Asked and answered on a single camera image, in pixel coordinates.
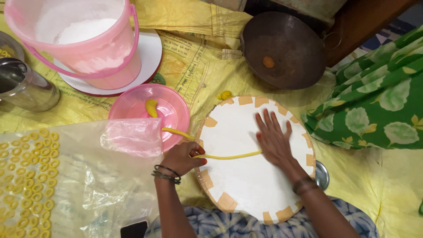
transparent plastic bag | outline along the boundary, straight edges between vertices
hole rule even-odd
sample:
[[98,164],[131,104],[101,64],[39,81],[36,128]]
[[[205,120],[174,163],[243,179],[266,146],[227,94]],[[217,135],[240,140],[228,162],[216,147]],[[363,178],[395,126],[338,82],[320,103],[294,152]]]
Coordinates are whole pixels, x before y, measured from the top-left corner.
[[[47,128],[59,134],[60,165],[57,167],[57,185],[54,195],[43,197],[55,202],[51,210],[52,237],[120,237],[120,228],[137,221],[152,221],[159,214],[153,166],[162,160],[160,119],[117,119],[87,122]],[[0,135],[0,142],[19,140],[34,131]],[[34,141],[29,140],[34,149]],[[13,146],[6,149],[10,159]],[[25,169],[34,170],[37,176],[40,163]],[[5,174],[14,171],[5,169]],[[4,192],[0,200],[12,192]],[[23,199],[22,193],[14,194]],[[15,225],[22,207],[16,215],[4,222]]]

woman's right hand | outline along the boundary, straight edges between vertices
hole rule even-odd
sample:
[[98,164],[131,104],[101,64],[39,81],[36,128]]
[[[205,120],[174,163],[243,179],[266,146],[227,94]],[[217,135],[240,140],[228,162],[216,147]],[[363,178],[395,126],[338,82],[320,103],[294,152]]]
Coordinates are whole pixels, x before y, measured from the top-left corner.
[[292,133],[291,124],[286,121],[286,132],[282,133],[279,122],[274,112],[267,109],[263,112],[264,122],[259,113],[255,115],[258,128],[257,141],[260,144],[266,159],[279,167],[294,184],[298,180],[307,177],[308,174],[302,169],[298,161],[292,156],[289,137]]

green saree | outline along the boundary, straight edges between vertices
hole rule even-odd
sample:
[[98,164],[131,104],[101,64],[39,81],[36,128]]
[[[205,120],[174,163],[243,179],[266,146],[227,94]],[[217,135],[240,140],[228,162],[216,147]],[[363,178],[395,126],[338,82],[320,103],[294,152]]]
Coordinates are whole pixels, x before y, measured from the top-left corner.
[[332,99],[301,118],[345,149],[422,149],[423,26],[339,68]]

mobile phone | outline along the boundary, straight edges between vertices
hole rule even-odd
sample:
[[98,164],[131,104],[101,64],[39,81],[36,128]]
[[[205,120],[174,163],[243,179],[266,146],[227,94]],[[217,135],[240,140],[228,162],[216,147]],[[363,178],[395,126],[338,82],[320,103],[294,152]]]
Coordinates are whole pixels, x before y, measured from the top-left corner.
[[148,221],[140,221],[121,228],[121,238],[143,238],[148,228]]

wooden rolling board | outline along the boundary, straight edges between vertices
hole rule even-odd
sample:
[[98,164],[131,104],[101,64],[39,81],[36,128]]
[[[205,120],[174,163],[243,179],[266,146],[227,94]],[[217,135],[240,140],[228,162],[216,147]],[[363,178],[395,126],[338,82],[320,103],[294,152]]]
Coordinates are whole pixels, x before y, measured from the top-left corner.
[[[291,122],[292,155],[314,177],[314,148],[303,124],[286,108],[263,96],[244,95],[222,101],[203,120],[196,141],[208,155],[258,151],[254,115],[265,108],[276,113],[281,125],[286,120]],[[285,175],[263,154],[233,160],[208,159],[205,166],[196,168],[196,173],[210,200],[224,212],[248,213],[261,223],[276,224],[288,220],[303,207]]]

